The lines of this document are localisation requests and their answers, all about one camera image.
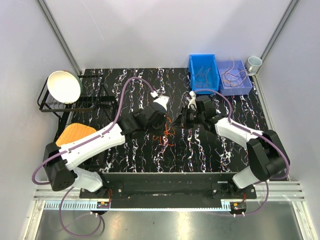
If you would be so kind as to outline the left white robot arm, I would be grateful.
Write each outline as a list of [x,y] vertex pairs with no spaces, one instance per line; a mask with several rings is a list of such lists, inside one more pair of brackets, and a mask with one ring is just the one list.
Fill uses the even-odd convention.
[[51,189],[59,192],[69,187],[82,188],[97,198],[103,198],[108,193],[107,184],[97,172],[79,166],[91,157],[131,139],[146,134],[161,135],[167,121],[166,113],[166,106],[153,102],[84,138],[61,146],[54,142],[48,144],[46,153],[50,161],[44,165],[44,170]]

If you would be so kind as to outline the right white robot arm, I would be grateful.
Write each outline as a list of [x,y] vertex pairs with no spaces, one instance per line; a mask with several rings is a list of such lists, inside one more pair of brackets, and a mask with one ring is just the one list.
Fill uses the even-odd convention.
[[245,188],[270,179],[283,179],[278,174],[289,173],[290,160],[278,134],[273,130],[260,131],[239,124],[214,110],[211,99],[202,95],[196,97],[172,123],[174,127],[192,129],[202,125],[208,132],[224,137],[247,151],[249,166],[236,173],[227,185],[228,195],[239,198]]

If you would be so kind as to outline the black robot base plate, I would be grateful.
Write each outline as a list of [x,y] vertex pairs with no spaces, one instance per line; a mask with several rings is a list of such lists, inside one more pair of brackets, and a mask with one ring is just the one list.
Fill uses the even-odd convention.
[[253,185],[232,183],[233,172],[103,173],[103,186],[95,192],[81,189],[81,199],[111,197],[112,210],[213,211],[226,209],[224,201],[255,200]]

